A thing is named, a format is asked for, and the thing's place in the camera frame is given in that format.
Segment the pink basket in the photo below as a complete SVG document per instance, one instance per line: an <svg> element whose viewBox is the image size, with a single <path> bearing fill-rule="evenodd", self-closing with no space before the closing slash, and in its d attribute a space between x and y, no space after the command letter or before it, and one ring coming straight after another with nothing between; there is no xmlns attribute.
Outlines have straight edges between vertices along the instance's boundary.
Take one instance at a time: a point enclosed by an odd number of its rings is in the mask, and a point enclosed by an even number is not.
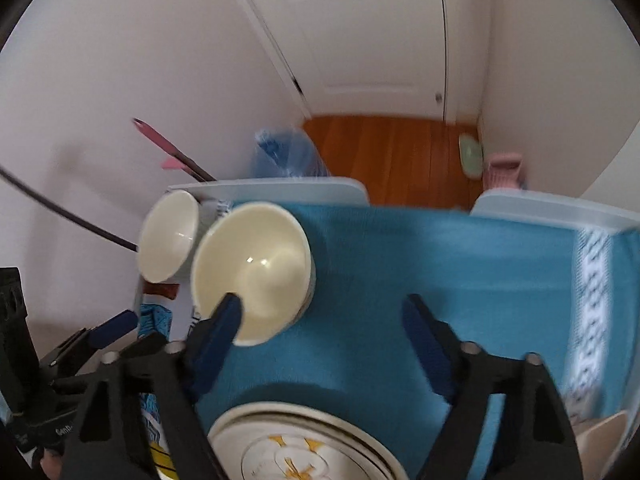
<svg viewBox="0 0 640 480"><path fill-rule="evenodd" d="M486 159L482 174L484 190L497 187L520 189L522 187L522 155L519 153L494 153Z"/></svg>

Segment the white door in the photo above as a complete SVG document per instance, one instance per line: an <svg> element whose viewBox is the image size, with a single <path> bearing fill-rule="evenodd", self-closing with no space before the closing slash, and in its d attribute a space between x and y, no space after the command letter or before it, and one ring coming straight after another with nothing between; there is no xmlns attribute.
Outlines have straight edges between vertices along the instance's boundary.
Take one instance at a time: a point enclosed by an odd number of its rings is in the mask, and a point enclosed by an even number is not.
<svg viewBox="0 0 640 480"><path fill-rule="evenodd" d="M250 0L315 115L443 118L442 0Z"/></svg>

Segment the door frame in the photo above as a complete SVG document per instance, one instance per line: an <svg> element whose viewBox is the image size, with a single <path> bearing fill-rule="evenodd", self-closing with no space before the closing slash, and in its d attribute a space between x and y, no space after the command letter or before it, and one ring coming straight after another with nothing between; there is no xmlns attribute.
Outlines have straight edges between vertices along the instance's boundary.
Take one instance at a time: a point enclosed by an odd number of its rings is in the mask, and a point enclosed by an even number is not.
<svg viewBox="0 0 640 480"><path fill-rule="evenodd" d="M273 63L276 72L282 79L282 83L289 92L293 102L301 113L307 118L312 117L311 110L304 96L294 84L294 75L273 34L270 33L264 19L260 15L253 0L236 0L242 11L249 19L252 29L258 36L260 44L265 49L267 56ZM442 0L445 37L445 89L444 89L444 120L446 123L455 123L458 110L458 80L460 65L459 41L458 41L458 5L457 0Z"/></svg>

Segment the human hand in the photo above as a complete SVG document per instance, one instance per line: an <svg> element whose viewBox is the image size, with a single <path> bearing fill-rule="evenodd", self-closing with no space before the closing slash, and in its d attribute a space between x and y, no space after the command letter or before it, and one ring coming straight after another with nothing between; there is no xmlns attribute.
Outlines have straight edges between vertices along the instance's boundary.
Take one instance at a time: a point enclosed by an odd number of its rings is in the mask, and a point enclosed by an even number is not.
<svg viewBox="0 0 640 480"><path fill-rule="evenodd" d="M40 460L40 467L49 480L60 480L62 457L45 449Z"/></svg>

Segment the wooden floor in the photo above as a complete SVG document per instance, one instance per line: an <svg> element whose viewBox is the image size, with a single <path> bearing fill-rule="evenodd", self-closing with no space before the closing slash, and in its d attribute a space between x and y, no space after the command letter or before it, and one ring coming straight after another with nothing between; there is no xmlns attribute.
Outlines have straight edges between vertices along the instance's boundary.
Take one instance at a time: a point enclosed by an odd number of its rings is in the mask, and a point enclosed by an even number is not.
<svg viewBox="0 0 640 480"><path fill-rule="evenodd" d="M482 192L460 165L458 136L474 126L422 119L318 117L303 126L329 171L350 176L372 204L469 210Z"/></svg>

